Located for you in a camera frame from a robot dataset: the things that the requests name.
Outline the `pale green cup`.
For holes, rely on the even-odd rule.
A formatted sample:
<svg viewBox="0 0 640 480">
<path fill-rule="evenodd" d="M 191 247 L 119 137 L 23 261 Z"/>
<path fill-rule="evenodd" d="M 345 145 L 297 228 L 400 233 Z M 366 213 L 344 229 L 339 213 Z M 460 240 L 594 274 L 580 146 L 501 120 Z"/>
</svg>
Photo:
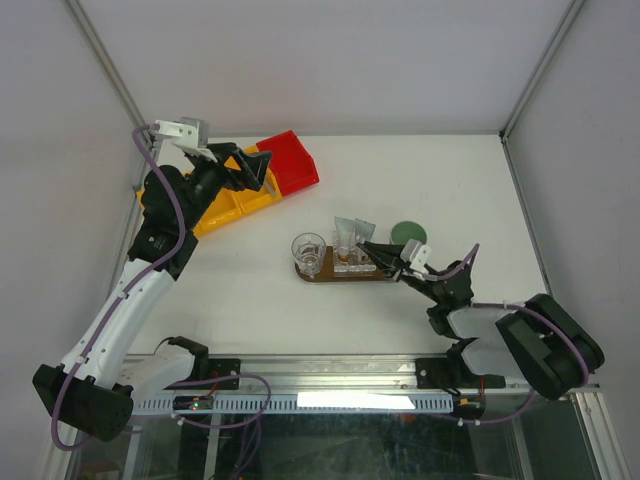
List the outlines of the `pale green cup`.
<svg viewBox="0 0 640 480">
<path fill-rule="evenodd" d="M 405 245 L 409 240 L 417 240 L 425 244 L 428 241 L 428 236 L 424 227 L 419 223 L 404 220 L 391 228 L 389 239 L 392 245 Z"/>
</svg>

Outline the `clear compartment organizer box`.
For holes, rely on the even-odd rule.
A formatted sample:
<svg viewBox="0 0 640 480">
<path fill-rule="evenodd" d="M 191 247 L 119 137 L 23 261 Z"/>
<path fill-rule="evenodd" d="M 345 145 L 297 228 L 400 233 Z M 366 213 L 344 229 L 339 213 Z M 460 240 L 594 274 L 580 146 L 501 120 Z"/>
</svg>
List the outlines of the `clear compartment organizer box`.
<svg viewBox="0 0 640 480">
<path fill-rule="evenodd" d="M 336 277 L 373 277 L 381 271 L 357 246 L 354 235 L 349 237 L 348 246 L 344 247 L 339 233 L 333 232 L 330 264 Z"/>
</svg>

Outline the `clear plastic cup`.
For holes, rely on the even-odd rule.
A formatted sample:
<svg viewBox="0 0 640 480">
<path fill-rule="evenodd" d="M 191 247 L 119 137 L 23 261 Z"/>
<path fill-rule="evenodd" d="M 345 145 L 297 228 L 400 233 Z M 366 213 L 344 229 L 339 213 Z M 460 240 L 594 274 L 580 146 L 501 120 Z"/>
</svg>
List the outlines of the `clear plastic cup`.
<svg viewBox="0 0 640 480">
<path fill-rule="evenodd" d="M 314 277 L 322 268 L 327 245 L 323 237 L 306 232 L 298 235 L 291 244 L 291 252 L 299 271 Z"/>
</svg>

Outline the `white toothpaste tube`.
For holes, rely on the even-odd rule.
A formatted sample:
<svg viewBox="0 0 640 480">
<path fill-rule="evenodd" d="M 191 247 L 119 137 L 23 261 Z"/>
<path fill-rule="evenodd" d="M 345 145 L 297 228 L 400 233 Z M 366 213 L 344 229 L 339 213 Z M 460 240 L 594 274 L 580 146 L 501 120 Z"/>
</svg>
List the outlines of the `white toothpaste tube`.
<svg viewBox="0 0 640 480">
<path fill-rule="evenodd" d="M 376 230 L 375 224 L 361 219 L 355 219 L 353 223 L 356 244 L 362 244 L 372 240 Z"/>
<path fill-rule="evenodd" d="M 335 251 L 340 262 L 348 263 L 355 242 L 355 223 L 343 217 L 335 217 L 334 223 L 337 233 Z"/>
</svg>

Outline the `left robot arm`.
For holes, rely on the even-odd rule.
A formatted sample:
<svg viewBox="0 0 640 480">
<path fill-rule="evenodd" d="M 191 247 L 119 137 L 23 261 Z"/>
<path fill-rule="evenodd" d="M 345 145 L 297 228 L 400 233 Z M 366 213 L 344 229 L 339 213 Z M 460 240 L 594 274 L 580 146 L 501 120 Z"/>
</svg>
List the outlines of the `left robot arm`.
<svg viewBox="0 0 640 480">
<path fill-rule="evenodd" d="M 34 374 L 33 386 L 51 416 L 51 438 L 63 451 L 76 447 L 62 440 L 62 425 L 108 442 L 124 430 L 137 404 L 167 387 L 194 389 L 208 380 L 208 348 L 183 336 L 170 338 L 134 367 L 123 362 L 191 260 L 198 245 L 194 229 L 211 204 L 224 190 L 261 190 L 272 154 L 213 143 L 187 157 L 187 173 L 150 164 L 141 195 L 143 221 L 117 286 L 60 363 L 42 364 Z"/>
</svg>

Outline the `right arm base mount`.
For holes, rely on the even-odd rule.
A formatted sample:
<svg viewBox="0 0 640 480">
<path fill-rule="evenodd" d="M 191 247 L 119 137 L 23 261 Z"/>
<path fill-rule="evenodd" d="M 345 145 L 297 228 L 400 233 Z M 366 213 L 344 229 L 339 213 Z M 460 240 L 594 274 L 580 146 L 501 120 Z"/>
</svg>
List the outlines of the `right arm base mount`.
<svg viewBox="0 0 640 480">
<path fill-rule="evenodd" d="M 457 352 L 419 357 L 414 361 L 417 388 L 438 389 L 453 393 L 460 389 L 502 389 L 503 376 L 474 374 Z"/>
</svg>

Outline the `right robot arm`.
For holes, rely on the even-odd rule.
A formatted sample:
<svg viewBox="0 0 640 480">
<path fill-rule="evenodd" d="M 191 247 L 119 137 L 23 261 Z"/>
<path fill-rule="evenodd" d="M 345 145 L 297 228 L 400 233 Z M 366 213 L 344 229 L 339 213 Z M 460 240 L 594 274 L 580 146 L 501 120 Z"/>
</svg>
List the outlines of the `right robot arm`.
<svg viewBox="0 0 640 480">
<path fill-rule="evenodd" d="M 548 294 L 520 303 L 476 300 L 477 246 L 443 270 L 430 265 L 431 248 L 418 240 L 357 246 L 388 279 L 432 301 L 426 315 L 437 335 L 454 342 L 447 374 L 459 387 L 488 375 L 519 378 L 542 397 L 557 400 L 586 385 L 605 362 L 596 340 Z"/>
</svg>

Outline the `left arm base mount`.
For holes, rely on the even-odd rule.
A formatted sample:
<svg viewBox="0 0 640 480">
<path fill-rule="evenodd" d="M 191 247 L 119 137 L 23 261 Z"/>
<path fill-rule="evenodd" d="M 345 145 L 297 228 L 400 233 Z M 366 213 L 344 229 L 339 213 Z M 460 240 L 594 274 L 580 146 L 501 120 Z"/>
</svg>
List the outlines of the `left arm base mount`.
<svg viewBox="0 0 640 480">
<path fill-rule="evenodd" d="M 186 381 L 209 380 L 237 375 L 241 372 L 239 358 L 211 356 L 207 346 L 185 337 L 166 337 L 158 344 L 154 352 L 157 353 L 164 345 L 181 347 L 194 357 L 194 366 Z"/>
</svg>

